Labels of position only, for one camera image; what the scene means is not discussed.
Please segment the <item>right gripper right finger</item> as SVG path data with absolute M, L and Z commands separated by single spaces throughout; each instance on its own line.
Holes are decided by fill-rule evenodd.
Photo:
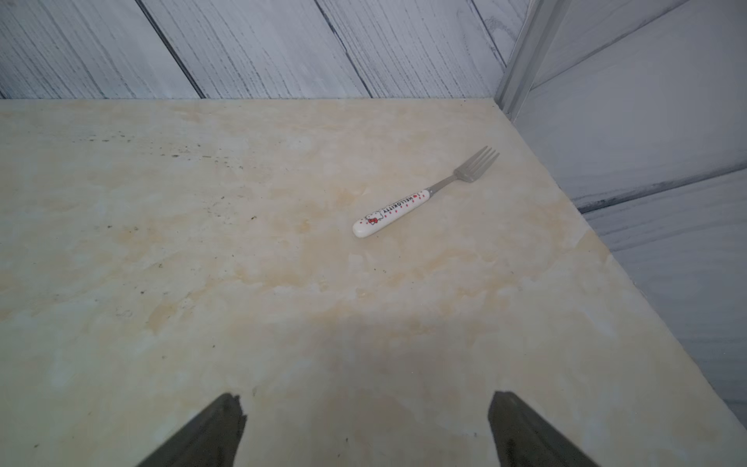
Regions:
M 501 466 L 597 466 L 510 391 L 496 391 L 487 415 Z

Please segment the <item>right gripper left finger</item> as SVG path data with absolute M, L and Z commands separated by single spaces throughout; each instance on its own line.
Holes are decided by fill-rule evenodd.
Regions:
M 247 416 L 240 397 L 224 393 L 138 466 L 233 466 Z

